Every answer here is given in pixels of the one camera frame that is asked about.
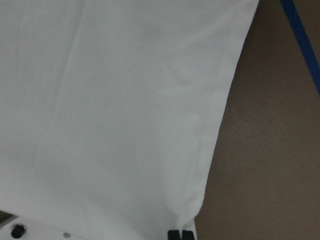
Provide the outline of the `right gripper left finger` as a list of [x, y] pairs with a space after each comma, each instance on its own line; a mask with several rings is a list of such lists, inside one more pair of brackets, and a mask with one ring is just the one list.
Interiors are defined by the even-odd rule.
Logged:
[[180, 231], [179, 230], [169, 230], [167, 232], [168, 240], [181, 240]]

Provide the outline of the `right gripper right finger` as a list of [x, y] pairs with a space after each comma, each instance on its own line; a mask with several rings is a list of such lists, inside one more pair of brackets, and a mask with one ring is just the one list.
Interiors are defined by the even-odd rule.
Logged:
[[191, 230], [182, 231], [182, 240], [194, 240], [194, 233]]

